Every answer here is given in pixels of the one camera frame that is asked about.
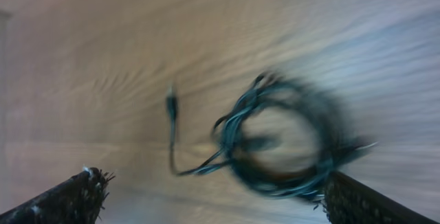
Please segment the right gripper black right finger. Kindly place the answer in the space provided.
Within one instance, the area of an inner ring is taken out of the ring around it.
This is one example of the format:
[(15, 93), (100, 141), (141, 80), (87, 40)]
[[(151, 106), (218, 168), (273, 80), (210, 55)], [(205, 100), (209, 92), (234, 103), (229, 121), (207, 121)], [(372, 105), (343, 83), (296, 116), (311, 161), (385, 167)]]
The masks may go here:
[(340, 171), (319, 177), (323, 212), (335, 224), (439, 224)]

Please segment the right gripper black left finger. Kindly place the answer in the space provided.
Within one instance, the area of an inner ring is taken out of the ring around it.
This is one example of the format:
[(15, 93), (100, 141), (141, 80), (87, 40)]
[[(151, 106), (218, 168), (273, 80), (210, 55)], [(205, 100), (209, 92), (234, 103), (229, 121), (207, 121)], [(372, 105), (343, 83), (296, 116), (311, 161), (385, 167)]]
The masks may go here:
[(116, 176), (98, 168), (82, 172), (1, 214), (1, 224), (95, 224)]

